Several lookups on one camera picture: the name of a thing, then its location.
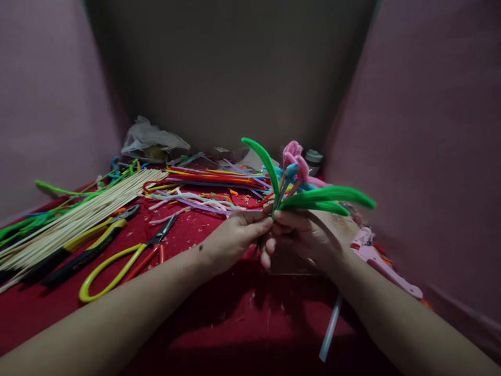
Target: black handle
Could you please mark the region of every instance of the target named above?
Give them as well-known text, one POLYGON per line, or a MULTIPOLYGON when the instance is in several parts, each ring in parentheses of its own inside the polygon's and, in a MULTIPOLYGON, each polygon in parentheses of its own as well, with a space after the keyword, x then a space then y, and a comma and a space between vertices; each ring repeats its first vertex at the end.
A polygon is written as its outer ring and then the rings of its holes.
POLYGON ((110 233, 95 247, 87 249, 78 257, 75 257, 73 260, 68 262, 67 264, 60 267, 50 276, 43 280, 42 285, 49 288, 55 288, 73 277, 77 272, 87 265, 89 265, 92 261, 94 261, 101 253, 104 252, 106 247, 111 244, 113 239, 120 233, 122 230, 121 227, 113 228, 110 233))
POLYGON ((56 269, 57 266, 66 260, 70 255, 71 252, 64 247, 59 248, 57 251, 37 263, 33 269, 21 279, 21 282, 27 285, 34 285, 47 276, 51 271, 56 269))

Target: pink wall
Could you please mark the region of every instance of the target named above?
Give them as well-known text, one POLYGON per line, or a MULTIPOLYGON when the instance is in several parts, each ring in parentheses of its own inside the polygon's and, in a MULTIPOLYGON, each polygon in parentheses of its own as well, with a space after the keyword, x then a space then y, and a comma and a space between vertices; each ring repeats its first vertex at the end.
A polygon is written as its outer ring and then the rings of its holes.
POLYGON ((0 13, 0 223, 108 172, 127 120, 78 0, 5 0, 0 13))
POLYGON ((500 5, 383 2, 325 150, 329 182, 378 201, 399 271, 497 322, 500 5))

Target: plastic bag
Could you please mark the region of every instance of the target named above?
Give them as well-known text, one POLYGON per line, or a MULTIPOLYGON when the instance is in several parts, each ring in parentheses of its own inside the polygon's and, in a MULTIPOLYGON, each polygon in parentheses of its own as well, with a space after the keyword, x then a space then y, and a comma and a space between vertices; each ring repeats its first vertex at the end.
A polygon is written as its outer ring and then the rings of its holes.
POLYGON ((152 163, 165 162, 165 159, 153 153, 153 148, 157 150, 172 150, 174 148, 189 150, 190 145, 175 133, 161 131, 156 125, 151 125, 144 116, 138 116, 136 123, 127 132, 122 154, 152 163))

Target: scissors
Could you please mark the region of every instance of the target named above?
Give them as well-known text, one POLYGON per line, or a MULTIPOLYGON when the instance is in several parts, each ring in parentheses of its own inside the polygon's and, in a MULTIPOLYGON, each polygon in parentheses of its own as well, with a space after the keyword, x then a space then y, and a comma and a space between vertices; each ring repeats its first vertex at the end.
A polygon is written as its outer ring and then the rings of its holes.
POLYGON ((174 225, 178 218, 178 215, 175 215, 171 217, 171 219, 165 224, 165 226, 160 229, 155 236, 148 242, 148 243, 143 243, 143 244, 138 244, 135 245, 134 247, 130 247, 126 249, 125 251, 118 252, 117 254, 114 254, 111 256, 109 259, 104 261, 101 265, 99 265, 94 271, 89 274, 85 282, 83 282, 82 287, 80 288, 80 293, 79 298, 82 302, 88 303, 91 302, 97 298, 100 298, 107 292, 110 292, 113 290, 122 280, 122 278, 127 274, 129 269, 132 267, 132 265, 136 262, 136 260, 141 256, 141 253, 149 246, 152 246, 153 249, 151 250, 150 254, 124 279, 123 283, 126 283, 136 277, 143 268, 150 263, 150 261, 155 257, 156 253, 160 249, 160 262, 163 261, 164 255, 163 255, 163 250, 161 249, 163 246, 160 245, 160 242, 164 238, 165 234, 168 233, 168 231, 171 229, 171 227, 174 225), (124 268, 118 273, 118 275, 115 277, 114 280, 111 281, 111 283, 106 286, 104 290, 102 290, 99 294, 96 294, 94 296, 89 295, 89 288, 92 282, 95 280, 95 278, 101 273, 105 268, 107 268, 109 265, 114 263, 116 260, 121 259, 123 256, 135 252, 134 255, 130 258, 128 263, 124 266, 124 268))

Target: gray wall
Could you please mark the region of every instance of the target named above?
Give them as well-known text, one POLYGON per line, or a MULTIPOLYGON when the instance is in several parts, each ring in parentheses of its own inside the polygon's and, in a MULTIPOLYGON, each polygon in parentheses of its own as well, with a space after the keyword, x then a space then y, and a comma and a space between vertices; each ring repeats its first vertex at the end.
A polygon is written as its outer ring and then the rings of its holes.
POLYGON ((194 148, 323 145, 374 1, 109 0, 137 113, 194 148))

